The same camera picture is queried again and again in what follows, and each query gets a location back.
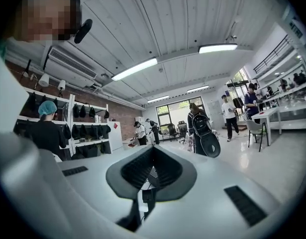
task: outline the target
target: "hairnet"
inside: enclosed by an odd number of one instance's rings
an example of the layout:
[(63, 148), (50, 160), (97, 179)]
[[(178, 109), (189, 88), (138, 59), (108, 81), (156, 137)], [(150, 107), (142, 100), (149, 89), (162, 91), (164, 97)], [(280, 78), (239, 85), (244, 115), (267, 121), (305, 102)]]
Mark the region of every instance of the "hairnet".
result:
[(39, 106), (39, 115), (49, 115), (52, 113), (55, 113), (57, 110), (56, 105), (52, 101), (44, 101), (40, 106)]

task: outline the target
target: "air conditioner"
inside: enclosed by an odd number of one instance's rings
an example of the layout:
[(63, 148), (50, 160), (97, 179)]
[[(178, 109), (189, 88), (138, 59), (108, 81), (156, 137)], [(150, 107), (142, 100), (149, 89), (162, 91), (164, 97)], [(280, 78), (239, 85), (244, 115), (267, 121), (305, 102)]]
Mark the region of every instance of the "air conditioner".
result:
[(48, 59), (44, 72), (61, 80), (65, 80), (66, 82), (80, 87), (90, 87), (94, 84), (94, 80), (88, 79), (80, 74), (75, 73), (74, 71), (64, 67), (55, 61)]
[(97, 73), (88, 68), (87, 65), (79, 62), (78, 59), (72, 58), (71, 56), (67, 55), (65, 52), (58, 48), (51, 48), (48, 55), (48, 60), (52, 60), (57, 64), (62, 65), (88, 79), (94, 80), (97, 76)]

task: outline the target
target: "railing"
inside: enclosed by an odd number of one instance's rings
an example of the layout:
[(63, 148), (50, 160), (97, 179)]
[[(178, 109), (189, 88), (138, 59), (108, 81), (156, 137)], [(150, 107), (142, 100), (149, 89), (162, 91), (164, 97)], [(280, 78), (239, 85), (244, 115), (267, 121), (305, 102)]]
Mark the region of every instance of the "railing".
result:
[(286, 35), (278, 46), (259, 64), (254, 68), (254, 71), (258, 74), (265, 68), (270, 66), (276, 57), (283, 54), (283, 52), (290, 46), (290, 38)]

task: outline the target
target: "chair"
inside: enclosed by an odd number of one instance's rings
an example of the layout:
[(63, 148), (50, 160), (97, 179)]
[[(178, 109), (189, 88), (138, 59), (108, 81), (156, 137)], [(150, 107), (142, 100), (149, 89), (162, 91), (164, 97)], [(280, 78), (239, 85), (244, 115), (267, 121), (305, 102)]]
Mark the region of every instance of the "chair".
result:
[(248, 141), (248, 148), (250, 146), (250, 135), (253, 134), (254, 138), (257, 142), (257, 137), (256, 134), (261, 135), (261, 141), (260, 141), (260, 147), (259, 147), (259, 152), (261, 151), (261, 144), (262, 144), (262, 138), (263, 138), (263, 134), (265, 134), (267, 136), (267, 144), (269, 146), (269, 141), (268, 141), (268, 133), (267, 133), (267, 126), (265, 124), (265, 122), (257, 124), (256, 122), (247, 119), (246, 120), (246, 124), (247, 124), (247, 128), (249, 129), (249, 141)]
[(171, 136), (170, 136), (170, 134), (169, 134), (167, 129), (161, 131), (161, 133), (162, 133), (162, 140), (163, 140), (163, 142), (164, 142), (164, 137), (165, 136), (169, 136), (169, 139), (171, 138)]
[(184, 138), (184, 140), (180, 140), (179, 143), (183, 142), (183, 144), (184, 144), (185, 138), (186, 138), (186, 133), (187, 133), (187, 124), (185, 122), (181, 123), (181, 121), (178, 122), (178, 123), (179, 124), (177, 126), (178, 126), (178, 130), (179, 130), (179, 140), (181, 139), (181, 137)]
[(172, 141), (171, 136), (173, 136), (175, 138), (175, 140), (178, 141), (176, 139), (176, 136), (178, 135), (178, 132), (176, 132), (175, 125), (174, 124), (169, 125), (168, 126), (168, 130), (169, 130), (169, 139), (170, 139), (170, 141)]

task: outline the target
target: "black pants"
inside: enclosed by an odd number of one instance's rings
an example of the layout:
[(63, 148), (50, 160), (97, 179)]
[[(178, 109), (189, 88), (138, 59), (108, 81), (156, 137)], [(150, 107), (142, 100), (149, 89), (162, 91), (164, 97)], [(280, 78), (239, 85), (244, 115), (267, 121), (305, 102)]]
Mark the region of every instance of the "black pants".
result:
[(139, 138), (138, 141), (139, 141), (139, 145), (146, 145), (146, 136)]
[(155, 137), (155, 143), (159, 144), (159, 136), (158, 136), (158, 131), (153, 131), (154, 137)]
[(238, 128), (238, 125), (237, 125), (237, 119), (236, 119), (236, 117), (231, 118), (231, 119), (226, 119), (226, 123), (227, 123), (227, 130), (228, 130), (228, 139), (231, 139), (232, 138), (232, 127), (231, 127), (231, 125), (233, 125), (236, 133), (239, 133), (239, 128)]
[(195, 153), (206, 156), (206, 153), (204, 152), (204, 149), (201, 144), (201, 138), (196, 134), (194, 134), (194, 137), (195, 137)]

